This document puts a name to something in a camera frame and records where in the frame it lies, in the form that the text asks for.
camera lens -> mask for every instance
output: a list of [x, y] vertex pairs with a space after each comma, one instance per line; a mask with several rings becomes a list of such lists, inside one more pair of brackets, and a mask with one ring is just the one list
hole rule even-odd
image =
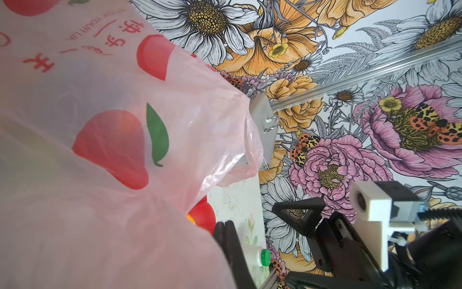
[[363, 209], [363, 211], [366, 211], [366, 200], [364, 199], [363, 194], [359, 193], [356, 199], [360, 208]]

green bottle cap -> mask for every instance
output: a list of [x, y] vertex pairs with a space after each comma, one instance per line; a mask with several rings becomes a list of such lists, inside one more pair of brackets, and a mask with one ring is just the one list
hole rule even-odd
[[271, 263], [271, 253], [267, 249], [262, 249], [261, 250], [261, 264], [263, 266], [268, 267], [269, 264]]

bottle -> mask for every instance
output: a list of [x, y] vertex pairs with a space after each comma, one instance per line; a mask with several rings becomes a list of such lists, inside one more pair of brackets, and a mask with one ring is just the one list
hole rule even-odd
[[269, 266], [271, 263], [271, 253], [260, 246], [241, 244], [247, 266]]

black cable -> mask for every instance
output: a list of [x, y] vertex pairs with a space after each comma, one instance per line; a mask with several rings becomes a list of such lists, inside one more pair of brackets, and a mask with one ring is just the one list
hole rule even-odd
[[426, 220], [461, 220], [462, 209], [435, 209], [428, 210], [423, 213], [418, 213], [419, 219]]

black triangular bracket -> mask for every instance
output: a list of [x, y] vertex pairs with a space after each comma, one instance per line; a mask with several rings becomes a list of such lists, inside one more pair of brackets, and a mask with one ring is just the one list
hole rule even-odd
[[315, 197], [295, 202], [274, 203], [271, 211], [297, 232], [311, 238], [321, 220], [324, 207], [324, 200]]

